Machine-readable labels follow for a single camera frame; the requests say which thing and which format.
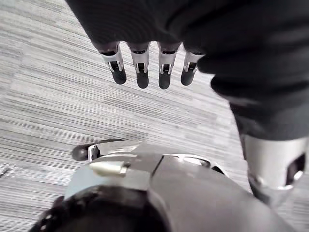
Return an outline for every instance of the metal bracket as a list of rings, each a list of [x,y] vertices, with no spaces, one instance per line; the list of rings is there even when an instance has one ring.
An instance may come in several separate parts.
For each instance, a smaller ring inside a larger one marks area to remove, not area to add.
[[[176,59],[178,49],[173,54],[164,54],[161,51],[160,43],[158,43],[158,46],[159,46],[159,69],[160,69],[160,73],[161,74],[164,73],[164,69],[163,69],[164,65],[169,65],[168,74],[171,74],[174,63],[175,63],[175,59]]]
[[[119,71],[122,71],[123,67],[124,67],[124,63],[123,63],[123,59],[122,59],[122,54],[121,54],[121,50],[119,48],[119,44],[117,45],[117,53],[111,56],[107,56],[104,54],[101,54],[105,63],[109,66],[110,70],[114,73],[115,70],[113,69],[111,62],[117,62],[117,65],[119,67]]]
[[[197,61],[203,57],[204,55],[201,54],[193,54],[191,52],[186,52],[185,54],[185,58],[184,58],[184,65],[183,65],[183,69],[185,72],[189,71],[189,65],[190,63],[197,63]],[[197,71],[197,65],[195,66],[195,68],[193,69],[193,73],[195,73]]]
[[[137,73],[140,73],[140,70],[139,70],[139,64],[144,64],[144,73],[147,73],[148,72],[148,64],[149,64],[149,45],[150,43],[148,44],[148,47],[147,47],[147,50],[145,50],[144,53],[136,53],[136,52],[133,52],[131,50],[131,56],[132,56],[132,59],[133,59],[133,65],[135,67],[135,71]]]

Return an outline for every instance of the black fabric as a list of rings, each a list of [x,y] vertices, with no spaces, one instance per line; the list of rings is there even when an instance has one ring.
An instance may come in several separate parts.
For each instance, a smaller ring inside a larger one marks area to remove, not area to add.
[[[95,46],[183,41],[240,133],[309,134],[308,0],[67,0]]]

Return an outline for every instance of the black rubber part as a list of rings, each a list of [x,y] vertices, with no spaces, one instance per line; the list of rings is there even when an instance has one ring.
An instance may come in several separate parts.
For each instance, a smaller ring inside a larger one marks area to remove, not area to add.
[[[103,144],[103,143],[109,143],[109,142],[115,142],[115,141],[122,141],[123,139],[106,139],[106,140],[101,140],[99,142],[96,143],[92,143],[92,144],[83,144],[83,145],[78,145],[76,146],[73,150],[72,150],[72,158],[76,161],[84,161],[84,160],[88,160],[88,148],[91,145],[94,144]],[[93,157],[93,160],[100,157],[99,155],[99,150],[97,149],[97,157]]]
[[[194,73],[192,69],[189,69],[187,72],[183,69],[181,82],[184,86],[188,86],[192,83],[194,77]]]
[[[140,70],[140,73],[136,73],[136,80],[140,88],[147,88],[149,84],[148,72],[144,73],[144,70]]]
[[[119,71],[118,67],[114,67],[114,72],[112,72],[112,76],[114,78],[114,81],[119,84],[122,85],[126,82],[126,71],[125,68],[122,68],[122,71]]]
[[[168,71],[164,71],[163,74],[159,74],[159,86],[161,89],[167,89],[170,85],[170,74]]]

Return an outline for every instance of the metal joint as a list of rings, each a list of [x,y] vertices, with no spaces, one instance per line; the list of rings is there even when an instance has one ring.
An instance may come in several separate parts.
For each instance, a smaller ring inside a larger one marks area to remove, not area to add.
[[[115,70],[112,67],[111,62],[115,62],[115,61],[117,62],[119,71],[122,71],[122,69],[124,67],[124,63],[123,63],[123,60],[122,60],[122,54],[121,54],[121,50],[119,48],[119,45],[117,45],[117,53],[116,54],[111,55],[111,56],[107,56],[107,55],[104,55],[104,54],[101,54],[101,55],[102,55],[105,63],[109,66],[109,68],[112,72],[115,72]]]
[[[185,72],[189,71],[189,66],[190,63],[197,63],[197,61],[203,57],[204,55],[198,55],[198,54],[193,54],[191,52],[186,52],[185,54],[185,58],[184,58],[184,65],[183,65],[183,69]],[[195,66],[195,68],[193,69],[193,73],[195,73],[197,71],[197,65]]]

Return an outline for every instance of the striped carpet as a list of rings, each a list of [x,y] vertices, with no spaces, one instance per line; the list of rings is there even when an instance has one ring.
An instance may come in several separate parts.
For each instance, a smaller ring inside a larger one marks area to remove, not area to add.
[[[121,44],[127,82],[117,85],[64,0],[0,0],[0,231],[26,231],[64,193],[75,145],[107,138],[139,139],[213,159],[246,189],[242,158],[227,102],[197,72],[180,83],[180,48],[171,86],[158,86],[156,43],[146,89],[136,84]],[[309,231],[309,175],[278,213]]]

